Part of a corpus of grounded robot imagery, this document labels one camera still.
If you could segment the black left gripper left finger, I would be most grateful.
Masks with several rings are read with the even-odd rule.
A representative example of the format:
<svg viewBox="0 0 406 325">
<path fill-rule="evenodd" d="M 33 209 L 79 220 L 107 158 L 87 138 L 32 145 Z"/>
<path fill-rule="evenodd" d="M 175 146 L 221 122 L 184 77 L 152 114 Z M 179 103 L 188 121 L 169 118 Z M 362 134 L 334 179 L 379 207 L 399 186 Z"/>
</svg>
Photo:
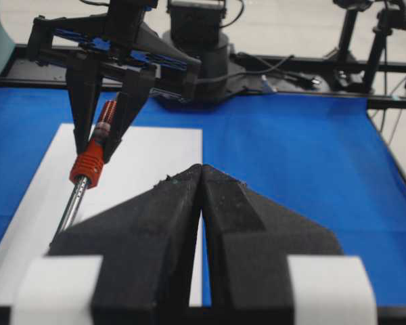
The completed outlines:
<svg viewBox="0 0 406 325">
<path fill-rule="evenodd" d="M 50 256 L 102 256 L 95 324 L 179 322 L 189 305 L 201 171 L 193 165 L 53 240 Z"/>
</svg>

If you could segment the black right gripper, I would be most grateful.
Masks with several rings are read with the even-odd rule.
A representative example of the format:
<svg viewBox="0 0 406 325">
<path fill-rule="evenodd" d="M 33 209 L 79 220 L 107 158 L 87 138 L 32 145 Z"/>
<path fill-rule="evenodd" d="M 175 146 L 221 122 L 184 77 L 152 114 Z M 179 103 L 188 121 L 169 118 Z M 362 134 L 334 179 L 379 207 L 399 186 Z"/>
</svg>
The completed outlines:
<svg viewBox="0 0 406 325">
<path fill-rule="evenodd" d="M 108 79 L 122 80 L 121 66 L 128 69 L 116 98 L 110 132 L 104 144 L 104 160 L 110 160 L 123 135 L 147 102 L 150 90 L 174 98 L 192 98 L 200 61 L 161 39 L 144 21 L 157 1 L 110 1 L 103 14 L 77 18 L 33 20 L 27 45 L 30 61 L 66 66 L 66 84 L 74 121 L 76 152 L 83 153 L 89 141 L 100 91 L 100 62 Z M 59 37 L 78 44 L 95 59 L 66 56 L 52 48 Z"/>
</svg>

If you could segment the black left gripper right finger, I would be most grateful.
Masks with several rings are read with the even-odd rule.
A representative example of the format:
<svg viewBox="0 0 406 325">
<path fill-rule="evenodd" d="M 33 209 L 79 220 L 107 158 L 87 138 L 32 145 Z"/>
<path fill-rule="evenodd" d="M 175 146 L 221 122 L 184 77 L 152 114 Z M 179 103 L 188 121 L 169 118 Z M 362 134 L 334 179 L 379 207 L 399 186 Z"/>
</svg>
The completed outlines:
<svg viewBox="0 0 406 325">
<path fill-rule="evenodd" d="M 332 231 L 202 166 L 211 305 L 226 324 L 293 324 L 288 255 L 342 255 Z"/>
</svg>

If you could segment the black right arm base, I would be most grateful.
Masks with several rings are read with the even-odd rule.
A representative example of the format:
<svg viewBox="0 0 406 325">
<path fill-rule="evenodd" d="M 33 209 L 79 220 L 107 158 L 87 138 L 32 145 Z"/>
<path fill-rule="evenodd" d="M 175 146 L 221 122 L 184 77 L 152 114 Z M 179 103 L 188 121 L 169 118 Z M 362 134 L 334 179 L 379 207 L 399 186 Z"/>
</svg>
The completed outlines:
<svg viewBox="0 0 406 325">
<path fill-rule="evenodd" d="M 226 1 L 168 1 L 170 29 L 162 39 L 175 49 L 200 61 L 194 102 L 218 103 L 250 91 L 252 77 L 267 76 L 277 69 L 269 65 L 247 70 L 231 61 L 231 43 L 223 29 Z"/>
</svg>

